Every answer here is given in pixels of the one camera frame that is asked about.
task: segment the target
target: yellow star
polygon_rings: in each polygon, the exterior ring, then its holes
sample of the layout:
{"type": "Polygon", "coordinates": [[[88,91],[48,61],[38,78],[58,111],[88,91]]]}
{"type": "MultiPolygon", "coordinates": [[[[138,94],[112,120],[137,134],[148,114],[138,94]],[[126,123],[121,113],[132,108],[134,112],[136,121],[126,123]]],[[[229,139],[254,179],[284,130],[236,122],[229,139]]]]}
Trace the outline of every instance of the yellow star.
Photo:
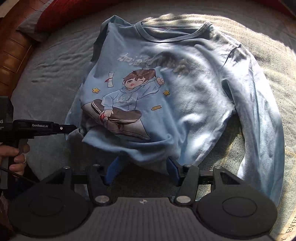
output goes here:
{"type": "Polygon", "coordinates": [[[163,92],[163,94],[165,95],[165,96],[167,96],[167,95],[169,95],[170,94],[170,91],[165,91],[165,92],[163,92]]]}
{"type": "Polygon", "coordinates": [[[93,89],[93,92],[98,93],[100,90],[98,88],[93,89]]]}

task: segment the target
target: shirt sleeve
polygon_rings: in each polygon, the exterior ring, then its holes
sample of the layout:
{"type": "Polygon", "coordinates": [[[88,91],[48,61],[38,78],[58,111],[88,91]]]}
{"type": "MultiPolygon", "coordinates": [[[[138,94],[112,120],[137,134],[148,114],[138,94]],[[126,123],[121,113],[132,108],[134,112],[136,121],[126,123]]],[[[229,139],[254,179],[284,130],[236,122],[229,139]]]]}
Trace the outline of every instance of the shirt sleeve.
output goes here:
{"type": "Polygon", "coordinates": [[[118,96],[117,92],[112,92],[110,94],[105,95],[102,98],[102,106],[104,106],[104,110],[112,110],[113,109],[113,100],[118,96]]]}
{"type": "Polygon", "coordinates": [[[157,80],[151,81],[143,85],[138,91],[138,99],[143,98],[146,95],[154,94],[158,92],[160,85],[157,83],[157,80]]]}
{"type": "Polygon", "coordinates": [[[245,138],[237,176],[277,205],[284,177],[284,131],[268,80],[254,56],[240,45],[229,54],[220,81],[235,104],[245,138]]]}
{"type": "Polygon", "coordinates": [[[122,26],[131,26],[130,23],[126,22],[125,20],[123,20],[122,18],[120,18],[120,17],[118,17],[116,15],[112,16],[111,18],[105,20],[102,23],[101,28],[100,28],[100,34],[99,34],[99,36],[97,37],[97,39],[96,39],[96,41],[94,43],[94,51],[93,51],[93,56],[92,56],[92,59],[91,59],[91,63],[93,65],[91,65],[90,70],[94,66],[94,64],[98,61],[98,59],[100,57],[104,41],[105,41],[106,36],[108,34],[108,24],[109,23],[117,23],[117,24],[122,25],[122,26]]]}

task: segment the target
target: cartoon print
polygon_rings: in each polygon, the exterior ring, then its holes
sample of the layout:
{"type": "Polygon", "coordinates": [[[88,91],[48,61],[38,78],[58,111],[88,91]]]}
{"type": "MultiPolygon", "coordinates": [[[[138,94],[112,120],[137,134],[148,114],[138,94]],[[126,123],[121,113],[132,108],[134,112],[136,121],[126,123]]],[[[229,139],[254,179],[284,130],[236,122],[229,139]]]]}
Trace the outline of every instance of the cartoon print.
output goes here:
{"type": "Polygon", "coordinates": [[[185,59],[178,61],[176,57],[170,52],[161,52],[150,58],[148,56],[138,56],[135,58],[128,57],[128,53],[120,55],[117,59],[119,62],[127,62],[129,65],[133,66],[143,66],[146,68],[156,68],[161,66],[160,72],[172,68],[174,73],[178,73],[177,78],[180,78],[184,74],[189,74],[188,62],[185,59]]]}
{"type": "Polygon", "coordinates": [[[157,106],[152,107],[151,110],[158,110],[158,109],[160,109],[160,108],[161,108],[161,105],[157,105],[157,106]]]}
{"type": "Polygon", "coordinates": [[[178,74],[178,78],[182,75],[182,73],[188,73],[189,74],[189,70],[187,69],[186,65],[188,64],[187,61],[185,59],[182,59],[179,63],[179,65],[173,70],[174,73],[179,73],[178,74]]]}
{"type": "Polygon", "coordinates": [[[113,87],[112,79],[113,79],[114,72],[109,72],[109,78],[105,80],[105,82],[108,82],[108,88],[113,87]]]}
{"type": "Polygon", "coordinates": [[[154,77],[155,69],[134,70],[123,78],[124,86],[120,90],[106,94],[102,100],[87,103],[82,109],[114,134],[148,141],[150,137],[140,120],[142,113],[136,110],[136,104],[137,100],[157,93],[165,83],[160,77],[149,82],[154,77]]]}
{"type": "Polygon", "coordinates": [[[98,93],[100,90],[98,88],[93,89],[93,93],[98,93]]]}
{"type": "Polygon", "coordinates": [[[165,91],[163,92],[163,94],[164,94],[165,96],[167,96],[167,95],[170,94],[170,91],[165,90],[165,91]]]}

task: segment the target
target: red pillow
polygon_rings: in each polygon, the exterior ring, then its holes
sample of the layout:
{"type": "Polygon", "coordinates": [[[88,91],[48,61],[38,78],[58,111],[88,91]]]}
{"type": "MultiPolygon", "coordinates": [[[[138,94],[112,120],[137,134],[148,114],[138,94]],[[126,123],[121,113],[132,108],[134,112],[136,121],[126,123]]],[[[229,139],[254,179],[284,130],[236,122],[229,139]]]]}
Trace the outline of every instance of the red pillow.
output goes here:
{"type": "Polygon", "coordinates": [[[53,32],[76,18],[119,2],[120,0],[54,0],[41,14],[35,31],[53,32]]]}

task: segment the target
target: black round pad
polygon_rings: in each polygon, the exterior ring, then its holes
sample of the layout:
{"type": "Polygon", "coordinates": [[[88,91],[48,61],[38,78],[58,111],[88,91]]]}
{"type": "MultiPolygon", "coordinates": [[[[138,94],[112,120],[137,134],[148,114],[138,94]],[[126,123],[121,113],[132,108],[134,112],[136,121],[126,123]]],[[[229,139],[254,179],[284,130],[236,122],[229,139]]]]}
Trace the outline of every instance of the black round pad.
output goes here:
{"type": "Polygon", "coordinates": [[[246,239],[268,233],[277,218],[275,204],[259,191],[226,185],[196,202],[202,223],[220,236],[246,239]]]}
{"type": "Polygon", "coordinates": [[[15,228],[31,237],[52,237],[76,229],[88,216],[86,200],[63,185],[42,184],[19,195],[9,206],[15,228]]]}

